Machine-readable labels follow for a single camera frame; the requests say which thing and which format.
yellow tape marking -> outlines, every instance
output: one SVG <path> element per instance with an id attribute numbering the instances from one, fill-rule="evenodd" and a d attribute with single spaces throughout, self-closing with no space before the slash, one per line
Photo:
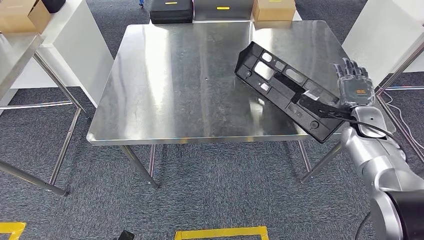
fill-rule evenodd
<path id="1" fill-rule="evenodd" d="M 174 240 L 210 239 L 210 238 L 251 236 L 251 235 L 260 235 L 261 240 L 269 240 L 266 226 L 206 229 L 206 230 L 194 230 L 194 231 L 177 231 L 175 233 Z"/>
<path id="2" fill-rule="evenodd" d="M 18 240 L 26 225 L 25 222 L 0 222 L 0 234 L 10 234 L 9 240 Z"/>

black plastic panel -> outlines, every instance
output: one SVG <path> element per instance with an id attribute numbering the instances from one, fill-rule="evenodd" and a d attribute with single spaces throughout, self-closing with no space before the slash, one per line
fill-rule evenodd
<path id="1" fill-rule="evenodd" d="M 279 57 L 274 56 L 255 42 L 251 42 L 239 54 L 234 72 L 240 79 L 290 116 L 305 132 L 318 142 L 324 143 L 342 125 L 343 121 L 321 118 L 300 104 L 299 100 L 306 91 L 324 99 L 325 102 L 336 102 L 338 98 L 317 84 L 316 81 L 287 64 L 289 59 L 284 60 Z"/>

rectangular cutout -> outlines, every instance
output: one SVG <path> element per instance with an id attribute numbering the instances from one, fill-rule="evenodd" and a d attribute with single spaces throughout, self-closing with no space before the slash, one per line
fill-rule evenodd
<path id="1" fill-rule="evenodd" d="M 267 66 L 265 63 L 258 61 L 256 66 L 254 67 L 254 72 L 259 74 L 262 78 L 264 78 L 265 80 L 269 81 L 275 71 L 270 68 L 269 66 Z"/>

table top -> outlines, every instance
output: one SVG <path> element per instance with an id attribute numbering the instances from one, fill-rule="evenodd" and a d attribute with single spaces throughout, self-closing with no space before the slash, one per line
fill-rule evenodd
<path id="1" fill-rule="evenodd" d="M 331 64 L 347 55 L 324 21 L 130 25 L 87 140 L 105 146 L 312 138 L 235 76 L 251 41 L 338 93 Z"/>
<path id="2" fill-rule="evenodd" d="M 15 80 L 33 57 L 43 39 L 36 33 L 0 33 L 0 99 L 11 88 Z"/>

robotic arm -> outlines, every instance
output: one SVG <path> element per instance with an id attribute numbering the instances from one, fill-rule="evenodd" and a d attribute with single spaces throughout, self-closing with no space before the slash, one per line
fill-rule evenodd
<path id="1" fill-rule="evenodd" d="M 336 65 L 340 88 L 346 89 L 341 86 L 345 80 L 355 86 L 371 82 L 365 69 L 348 59 L 345 63 L 345 73 Z M 354 97 L 340 89 L 342 102 L 352 109 L 351 116 L 358 122 L 387 131 L 381 111 L 372 106 L 374 92 L 357 90 L 368 94 L 369 101 L 364 102 L 362 98 L 362 105 L 357 105 Z M 395 140 L 375 128 L 353 123 L 342 131 L 341 144 L 367 188 L 377 237 L 381 240 L 424 239 L 424 180 L 411 171 L 405 153 Z"/>

